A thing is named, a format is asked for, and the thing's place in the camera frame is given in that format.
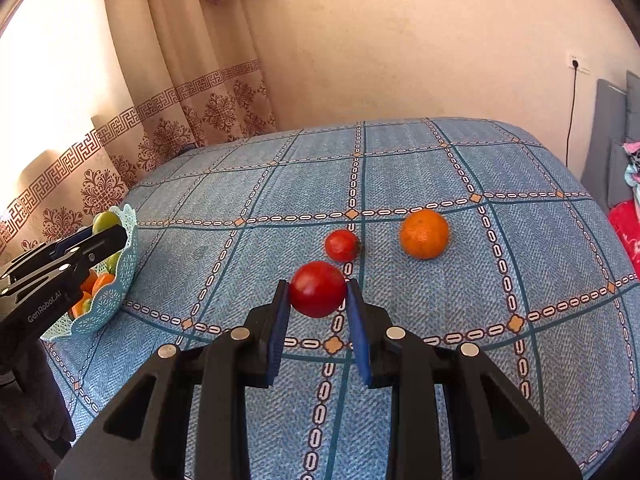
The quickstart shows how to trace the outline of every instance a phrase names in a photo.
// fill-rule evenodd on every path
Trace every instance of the black power cord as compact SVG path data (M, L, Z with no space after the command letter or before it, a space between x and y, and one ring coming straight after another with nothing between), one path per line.
M574 107L575 107L575 82L578 79L578 60L572 61L574 66L574 98L571 100L571 118L569 119L569 132L566 134L566 152L564 154L564 165L569 167L569 136L571 136L571 126L574 123Z

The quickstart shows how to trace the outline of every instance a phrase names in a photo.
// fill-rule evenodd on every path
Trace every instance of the light blue plastic basket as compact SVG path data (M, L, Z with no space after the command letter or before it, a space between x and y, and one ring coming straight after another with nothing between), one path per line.
M116 279L112 283L103 286L95 293L91 302L91 308L82 316L71 321L65 313L43 335L45 341L62 341L76 336L91 334L101 329L108 320L118 311L129 286L133 280L133 274L138 264L138 220L136 210L129 204L125 204L120 210L117 206L109 208L120 217L122 226L127 231L127 243L124 246L118 264L116 265ZM102 261L94 267L98 274L107 271L106 261Z

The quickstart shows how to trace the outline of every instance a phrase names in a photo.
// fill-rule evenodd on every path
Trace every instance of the red blanket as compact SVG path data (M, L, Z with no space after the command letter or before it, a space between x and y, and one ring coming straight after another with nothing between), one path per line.
M640 222L633 199L615 206L609 213L609 222L634 264L636 274L640 275Z

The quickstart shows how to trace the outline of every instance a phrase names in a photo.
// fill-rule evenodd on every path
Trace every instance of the triangular cutout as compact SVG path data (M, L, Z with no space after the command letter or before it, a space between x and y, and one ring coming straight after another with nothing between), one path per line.
M527 433L529 431L527 421L492 378L483 374L480 375L480 381L498 439L506 440Z
M127 440L139 439L155 384L155 377L143 377L104 423L104 431Z

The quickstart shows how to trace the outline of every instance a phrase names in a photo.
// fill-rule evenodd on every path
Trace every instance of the gloved hand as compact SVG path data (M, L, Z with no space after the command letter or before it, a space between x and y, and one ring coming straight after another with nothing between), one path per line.
M0 376L0 416L7 426L12 431L35 426L48 440L74 441L76 430L40 341L18 361L14 376L15 383Z

